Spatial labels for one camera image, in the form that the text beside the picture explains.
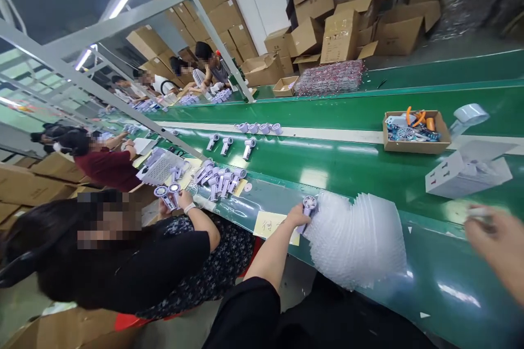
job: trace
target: sticky note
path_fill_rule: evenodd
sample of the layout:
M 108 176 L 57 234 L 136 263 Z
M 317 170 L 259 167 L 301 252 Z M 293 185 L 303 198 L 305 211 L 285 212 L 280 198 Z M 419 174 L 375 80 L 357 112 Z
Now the sticky note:
M 276 214 L 269 212 L 258 212 L 257 221 L 255 222 L 255 229 L 253 234 L 262 238 L 269 238 L 279 227 L 282 221 L 285 220 L 284 214 Z M 299 246 L 300 235 L 297 233 L 296 228 L 291 235 L 289 244 Z

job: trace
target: hand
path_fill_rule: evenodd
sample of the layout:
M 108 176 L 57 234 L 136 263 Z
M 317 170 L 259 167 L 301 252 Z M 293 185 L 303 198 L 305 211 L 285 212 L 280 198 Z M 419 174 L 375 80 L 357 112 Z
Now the hand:
M 304 206 L 302 203 L 297 204 L 291 209 L 288 216 L 285 218 L 286 222 L 289 222 L 293 227 L 298 227 L 305 224 L 311 223 L 311 218 L 304 215 Z
M 504 211 L 485 208 L 491 214 L 496 233 L 486 233 L 481 223 L 468 218 L 464 224 L 466 237 L 505 288 L 524 306 L 524 224 Z
M 180 191 L 179 196 L 180 197 L 178 198 L 178 206 L 181 209 L 185 209 L 191 203 L 193 203 L 193 195 L 191 195 L 189 191 L 182 190 Z

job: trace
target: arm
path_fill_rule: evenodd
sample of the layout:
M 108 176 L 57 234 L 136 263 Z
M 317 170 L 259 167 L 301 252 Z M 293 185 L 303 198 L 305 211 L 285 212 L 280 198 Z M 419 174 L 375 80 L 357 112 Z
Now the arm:
M 193 203 L 193 197 L 191 196 L 191 194 L 185 190 L 180 192 L 180 207 L 185 209 L 191 203 Z M 211 219 L 207 216 L 206 213 L 204 213 L 202 210 L 196 207 L 189 210 L 187 215 L 189 216 L 189 219 L 191 220 L 191 223 L 193 224 L 193 227 L 196 231 L 203 231 L 209 234 L 210 250 L 211 252 L 213 252 L 220 243 L 220 232 L 218 231 L 213 221 L 211 221 Z
M 258 251 L 244 277 L 244 281 L 252 277 L 260 277 L 268 281 L 278 291 L 284 273 L 285 257 L 288 254 L 291 234 L 296 227 L 310 222 L 311 219 L 303 213 L 302 203 L 293 207 L 286 219 Z

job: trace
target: open cardboard box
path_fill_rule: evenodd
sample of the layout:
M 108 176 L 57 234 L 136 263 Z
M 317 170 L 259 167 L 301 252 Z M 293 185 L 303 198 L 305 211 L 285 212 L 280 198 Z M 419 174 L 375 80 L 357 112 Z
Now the open cardboard box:
M 276 97 L 292 97 L 295 95 L 294 84 L 298 76 L 290 76 L 281 78 L 276 85 L 273 86 L 273 94 Z
M 435 129 L 440 133 L 439 142 L 408 142 L 408 141 L 390 141 L 388 139 L 388 126 L 386 125 L 386 119 L 389 116 L 400 116 L 406 111 L 399 112 L 386 112 L 384 120 L 382 121 L 382 132 L 384 136 L 384 150 L 396 151 L 404 153 L 420 153 L 420 154 L 440 154 L 451 144 L 451 135 L 449 134 L 448 127 L 442 115 L 439 111 L 426 111 L 426 118 L 435 119 Z

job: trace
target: yellow paper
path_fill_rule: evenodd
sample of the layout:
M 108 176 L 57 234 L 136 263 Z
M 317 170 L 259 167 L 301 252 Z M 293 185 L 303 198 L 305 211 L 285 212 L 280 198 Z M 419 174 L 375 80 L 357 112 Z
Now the yellow paper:
M 242 191 L 244 191 L 244 187 L 246 186 L 246 184 L 247 184 L 247 180 L 246 179 L 240 180 L 239 184 L 236 186 L 236 189 L 235 189 L 235 192 L 233 193 L 233 195 L 240 196 Z
M 146 155 L 142 155 L 141 157 L 138 157 L 137 159 L 135 159 L 133 161 L 133 166 L 135 168 L 138 168 L 140 165 L 142 165 L 142 163 L 147 159 L 149 158 L 149 156 L 151 155 L 151 153 L 153 152 L 153 150 L 151 150 L 149 153 L 147 153 Z
M 253 234 L 258 237 L 267 239 L 270 237 L 278 228 L 278 226 L 285 220 L 284 214 L 258 212 L 257 221 L 255 222 L 255 229 Z M 299 246 L 300 235 L 297 233 L 296 228 L 291 235 L 289 244 Z

